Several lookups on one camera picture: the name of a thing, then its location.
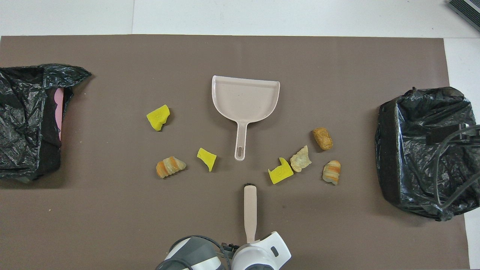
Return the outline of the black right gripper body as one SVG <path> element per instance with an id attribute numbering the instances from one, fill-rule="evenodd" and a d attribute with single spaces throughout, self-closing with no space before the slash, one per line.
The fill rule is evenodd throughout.
<path id="1" fill-rule="evenodd" d="M 449 142 L 474 142 L 477 139 L 476 125 L 447 126 Z"/>

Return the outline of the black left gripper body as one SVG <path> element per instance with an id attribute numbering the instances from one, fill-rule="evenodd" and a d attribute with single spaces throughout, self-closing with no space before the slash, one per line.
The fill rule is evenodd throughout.
<path id="1" fill-rule="evenodd" d="M 240 246 L 234 244 L 221 243 L 223 251 L 221 252 L 221 257 L 228 260 L 233 260 L 235 253 L 238 251 Z"/>

